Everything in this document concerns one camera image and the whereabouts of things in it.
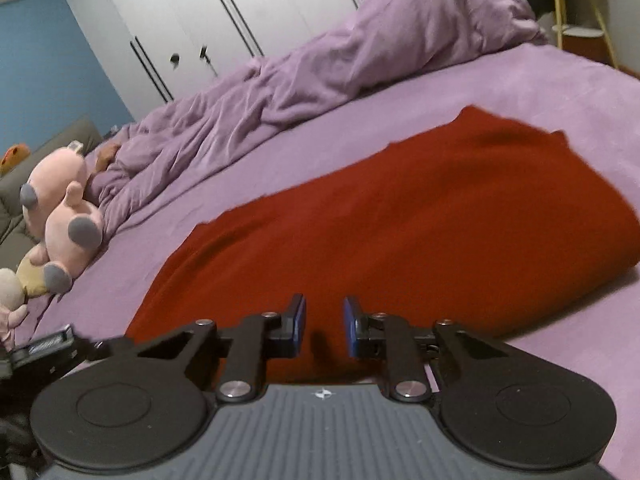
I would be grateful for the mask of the red knit cardigan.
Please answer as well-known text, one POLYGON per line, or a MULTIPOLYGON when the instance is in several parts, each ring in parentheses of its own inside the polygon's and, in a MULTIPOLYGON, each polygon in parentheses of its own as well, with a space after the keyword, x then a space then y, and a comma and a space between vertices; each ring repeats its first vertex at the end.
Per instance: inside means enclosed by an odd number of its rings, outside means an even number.
POLYGON ((221 327, 306 299, 302 351, 270 382, 372 373, 347 350, 343 302, 417 326, 524 330, 639 260, 639 221, 562 132, 465 107, 449 124, 197 226, 127 333, 221 327))

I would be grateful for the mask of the beige plush toy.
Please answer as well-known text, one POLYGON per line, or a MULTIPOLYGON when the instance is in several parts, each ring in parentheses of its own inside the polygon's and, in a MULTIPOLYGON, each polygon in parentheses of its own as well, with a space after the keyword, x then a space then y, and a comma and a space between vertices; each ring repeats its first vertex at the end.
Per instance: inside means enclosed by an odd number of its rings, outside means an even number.
POLYGON ((42 266, 35 266, 26 255, 16 270, 1 269, 1 343, 6 350, 15 344, 15 330, 28 313, 29 299, 48 292, 42 266))

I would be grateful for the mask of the pink plush pig toy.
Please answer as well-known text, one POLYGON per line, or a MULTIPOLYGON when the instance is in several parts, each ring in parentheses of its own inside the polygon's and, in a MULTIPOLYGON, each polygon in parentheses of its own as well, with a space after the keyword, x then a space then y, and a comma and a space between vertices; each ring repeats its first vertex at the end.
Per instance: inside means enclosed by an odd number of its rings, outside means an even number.
POLYGON ((103 243, 103 217, 84 199, 89 171, 79 141, 41 159, 20 189, 29 233, 38 244, 27 255, 42 266, 48 292, 65 294, 103 243))

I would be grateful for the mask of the orange plush toy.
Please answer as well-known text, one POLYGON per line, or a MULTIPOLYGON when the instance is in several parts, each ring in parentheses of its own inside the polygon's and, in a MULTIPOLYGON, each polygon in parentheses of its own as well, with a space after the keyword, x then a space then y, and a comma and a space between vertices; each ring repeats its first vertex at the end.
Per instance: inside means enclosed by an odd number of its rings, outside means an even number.
POLYGON ((0 176, 3 177, 30 155, 29 147, 24 143, 14 144, 8 148, 0 162, 0 176))

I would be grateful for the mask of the brown plush toy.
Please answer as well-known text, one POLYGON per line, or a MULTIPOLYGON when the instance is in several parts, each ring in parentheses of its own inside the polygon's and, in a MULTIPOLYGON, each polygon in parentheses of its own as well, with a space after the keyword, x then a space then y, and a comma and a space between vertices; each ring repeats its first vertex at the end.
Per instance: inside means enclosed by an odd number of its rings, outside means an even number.
POLYGON ((99 174, 107 170, 108 166, 114 162, 117 152, 120 149, 119 143, 107 143, 99 149, 96 155, 96 164, 94 165, 94 171, 99 174))

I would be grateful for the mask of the purple bed sheet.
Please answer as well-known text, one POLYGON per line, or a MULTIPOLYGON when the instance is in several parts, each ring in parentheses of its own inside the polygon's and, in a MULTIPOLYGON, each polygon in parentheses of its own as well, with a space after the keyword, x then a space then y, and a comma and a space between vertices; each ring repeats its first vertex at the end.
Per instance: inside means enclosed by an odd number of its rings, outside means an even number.
MULTIPOLYGON (((16 339, 70 324, 96 338, 123 333, 166 259, 201 222, 365 158, 453 120, 467 105, 561 130, 631 203, 639 199, 639 83, 608 66, 531 44, 398 82, 282 132, 175 200, 139 210, 65 296, 32 300, 16 339)), ((523 350, 598 382, 618 413, 603 466, 639 474, 639 274, 631 271, 575 311, 514 339, 523 350)))

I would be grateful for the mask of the purple crumpled duvet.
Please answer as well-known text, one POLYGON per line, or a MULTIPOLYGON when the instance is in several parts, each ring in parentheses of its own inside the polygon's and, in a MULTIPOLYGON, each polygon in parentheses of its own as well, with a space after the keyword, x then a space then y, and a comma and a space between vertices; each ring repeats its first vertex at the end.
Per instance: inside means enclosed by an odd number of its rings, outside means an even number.
POLYGON ((286 55, 254 58, 123 126, 115 161, 89 186, 104 235, 363 92, 544 40, 527 0, 363 0, 286 55))

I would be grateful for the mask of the white wardrobe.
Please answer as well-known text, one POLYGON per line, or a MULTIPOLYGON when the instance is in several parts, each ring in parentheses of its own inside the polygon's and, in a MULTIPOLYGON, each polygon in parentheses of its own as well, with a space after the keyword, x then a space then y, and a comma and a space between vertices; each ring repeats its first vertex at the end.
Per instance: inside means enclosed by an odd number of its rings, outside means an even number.
POLYGON ((190 96, 251 58, 279 56, 362 0, 66 0, 134 119, 190 96))

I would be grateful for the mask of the yellow side shelf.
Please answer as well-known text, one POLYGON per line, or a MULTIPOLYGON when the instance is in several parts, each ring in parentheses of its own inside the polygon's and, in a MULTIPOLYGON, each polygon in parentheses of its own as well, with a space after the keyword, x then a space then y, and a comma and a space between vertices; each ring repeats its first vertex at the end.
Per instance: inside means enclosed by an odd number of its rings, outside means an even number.
POLYGON ((559 49, 618 68, 614 44, 598 0, 527 1, 537 18, 551 16, 551 38, 559 49))

